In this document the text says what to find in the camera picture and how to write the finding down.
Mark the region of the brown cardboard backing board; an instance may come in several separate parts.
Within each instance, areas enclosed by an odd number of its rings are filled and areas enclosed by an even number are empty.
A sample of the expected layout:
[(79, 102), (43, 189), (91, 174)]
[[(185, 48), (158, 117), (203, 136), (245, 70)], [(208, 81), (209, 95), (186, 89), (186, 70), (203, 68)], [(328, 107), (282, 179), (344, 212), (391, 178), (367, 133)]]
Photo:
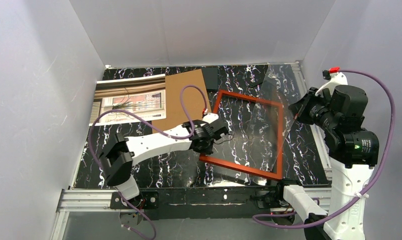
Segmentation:
[[(199, 87), (202, 93), (204, 93), (206, 97), (208, 96), (204, 76), (200, 69), (166, 76), (166, 118), (153, 120), (151, 122), (153, 126), (162, 131), (166, 131), (188, 121), (180, 101), (180, 93), (182, 88), (187, 85)], [(211, 111), (209, 99), (206, 98), (206, 101), (207, 103), (204, 102), (201, 93), (195, 88), (189, 87), (183, 92), (183, 103), (192, 120), (201, 120), (203, 118), (204, 109), (207, 109), (208, 112)]]

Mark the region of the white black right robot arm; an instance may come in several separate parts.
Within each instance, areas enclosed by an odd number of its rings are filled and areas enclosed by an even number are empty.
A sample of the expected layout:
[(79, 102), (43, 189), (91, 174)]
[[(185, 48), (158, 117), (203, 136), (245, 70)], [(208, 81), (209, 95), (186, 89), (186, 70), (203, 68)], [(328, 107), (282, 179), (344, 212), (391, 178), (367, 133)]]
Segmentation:
[(312, 200), (300, 182), (283, 179), (277, 183), (275, 197), (286, 201), (306, 225), (308, 240), (363, 240), (366, 195), (378, 162), (379, 140), (362, 127), (368, 97), (361, 88), (337, 85), (333, 90), (312, 87), (289, 106), (294, 118), (316, 125), (325, 134), (332, 180), (328, 210)]

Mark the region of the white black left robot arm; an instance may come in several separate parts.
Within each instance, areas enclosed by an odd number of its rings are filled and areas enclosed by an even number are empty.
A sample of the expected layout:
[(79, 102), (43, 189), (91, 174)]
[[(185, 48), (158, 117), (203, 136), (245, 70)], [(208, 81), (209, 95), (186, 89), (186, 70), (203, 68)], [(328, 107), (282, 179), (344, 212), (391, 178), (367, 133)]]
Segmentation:
[(131, 200), (140, 194), (132, 175), (133, 166), (176, 151), (192, 150), (211, 155), (215, 141), (229, 134), (228, 126), (221, 119), (212, 122), (195, 120), (194, 126), (195, 130), (190, 138), (187, 138), (191, 131), (189, 122), (177, 125), (165, 131), (165, 134), (157, 132), (137, 137), (116, 134), (98, 155), (107, 185), (120, 192), (124, 200)]

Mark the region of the printed photo of window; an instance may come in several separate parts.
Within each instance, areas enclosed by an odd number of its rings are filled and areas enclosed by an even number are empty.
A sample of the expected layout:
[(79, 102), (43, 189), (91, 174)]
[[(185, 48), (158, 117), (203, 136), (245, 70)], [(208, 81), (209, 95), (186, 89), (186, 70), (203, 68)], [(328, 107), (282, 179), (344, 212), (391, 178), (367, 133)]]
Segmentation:
[(89, 125), (110, 110), (128, 111), (145, 121), (165, 119), (166, 75), (98, 81)]

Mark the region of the clear acrylic sheet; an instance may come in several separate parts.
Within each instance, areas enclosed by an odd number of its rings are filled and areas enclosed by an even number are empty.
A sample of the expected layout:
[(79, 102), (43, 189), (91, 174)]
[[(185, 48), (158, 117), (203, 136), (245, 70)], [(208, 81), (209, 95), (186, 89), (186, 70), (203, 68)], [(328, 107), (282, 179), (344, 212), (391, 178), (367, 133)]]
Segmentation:
[(270, 64), (248, 84), (254, 98), (246, 130), (248, 159), (260, 178), (270, 181), (285, 175), (284, 144), (294, 124), (289, 106), (301, 97), (295, 67), (296, 63)]

